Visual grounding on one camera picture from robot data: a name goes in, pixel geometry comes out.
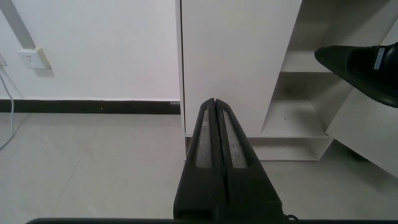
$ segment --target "white wall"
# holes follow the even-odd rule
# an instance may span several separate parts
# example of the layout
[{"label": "white wall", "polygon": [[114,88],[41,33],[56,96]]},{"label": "white wall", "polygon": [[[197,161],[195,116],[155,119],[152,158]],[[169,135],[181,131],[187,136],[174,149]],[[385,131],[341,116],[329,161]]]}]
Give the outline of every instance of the white wall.
[{"label": "white wall", "polygon": [[13,2],[52,66],[23,66],[0,13],[0,54],[16,99],[179,100],[174,0]]}]

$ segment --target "open shelf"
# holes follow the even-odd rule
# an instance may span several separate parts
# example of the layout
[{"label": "open shelf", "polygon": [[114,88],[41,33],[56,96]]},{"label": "open shelf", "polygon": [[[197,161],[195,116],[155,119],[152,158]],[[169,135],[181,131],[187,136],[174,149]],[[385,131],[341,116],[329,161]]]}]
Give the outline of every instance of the open shelf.
[{"label": "open shelf", "polygon": [[332,139],[249,139],[260,161],[317,161]]},{"label": "open shelf", "polygon": [[303,0],[281,72],[330,72],[314,57],[320,47],[381,44],[397,7],[388,0]]},{"label": "open shelf", "polygon": [[333,84],[330,77],[337,79],[332,73],[280,73],[259,137],[330,138],[312,100]]},{"label": "open shelf", "polygon": [[281,72],[331,72],[314,56],[314,50],[288,50]]},{"label": "open shelf", "polygon": [[261,136],[265,138],[329,138],[309,100],[272,100]]}]

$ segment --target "white cord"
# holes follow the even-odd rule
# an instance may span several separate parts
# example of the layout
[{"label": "white cord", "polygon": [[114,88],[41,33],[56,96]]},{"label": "white cord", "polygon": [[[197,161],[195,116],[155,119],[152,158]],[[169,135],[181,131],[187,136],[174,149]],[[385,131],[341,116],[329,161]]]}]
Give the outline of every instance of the white cord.
[{"label": "white cord", "polygon": [[15,133],[14,133],[14,99],[12,98],[10,92],[7,89],[6,82],[2,78],[1,72],[0,72],[0,79],[1,79],[2,85],[4,86],[4,89],[7,92],[7,95],[10,97],[10,100],[11,100],[11,137],[6,141],[6,143],[4,143],[2,146],[0,146],[0,150],[1,150],[4,148],[4,146],[6,146],[11,141],[11,139],[13,139]]}]

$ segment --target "cable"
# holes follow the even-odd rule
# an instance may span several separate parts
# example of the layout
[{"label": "cable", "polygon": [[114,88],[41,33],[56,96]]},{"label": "cable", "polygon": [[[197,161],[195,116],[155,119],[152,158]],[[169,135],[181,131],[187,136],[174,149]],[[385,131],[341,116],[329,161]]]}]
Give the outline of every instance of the cable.
[{"label": "cable", "polygon": [[290,220],[291,218],[293,218],[295,220],[295,222],[298,222],[298,218],[294,215],[285,215],[285,219],[286,220]]},{"label": "cable", "polygon": [[0,79],[1,79],[2,85],[4,86],[4,89],[6,90],[8,97],[11,100],[11,137],[6,141],[6,143],[4,143],[2,146],[0,146],[0,150],[1,150],[4,148],[4,146],[6,146],[11,141],[11,139],[13,139],[15,133],[14,133],[14,99],[12,98],[10,92],[8,91],[6,82],[2,78],[1,72],[0,72]]}]

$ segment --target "electrical outlet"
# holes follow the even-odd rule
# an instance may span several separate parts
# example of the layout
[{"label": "electrical outlet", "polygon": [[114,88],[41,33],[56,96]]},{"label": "electrical outlet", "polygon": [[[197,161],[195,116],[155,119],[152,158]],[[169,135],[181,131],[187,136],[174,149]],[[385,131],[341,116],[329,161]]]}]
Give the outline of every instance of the electrical outlet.
[{"label": "electrical outlet", "polygon": [[0,54],[0,66],[6,66],[6,65],[7,65],[7,62],[5,61],[5,59]]},{"label": "electrical outlet", "polygon": [[27,68],[46,69],[50,66],[43,48],[41,47],[36,47],[35,49],[22,49],[17,52]]}]

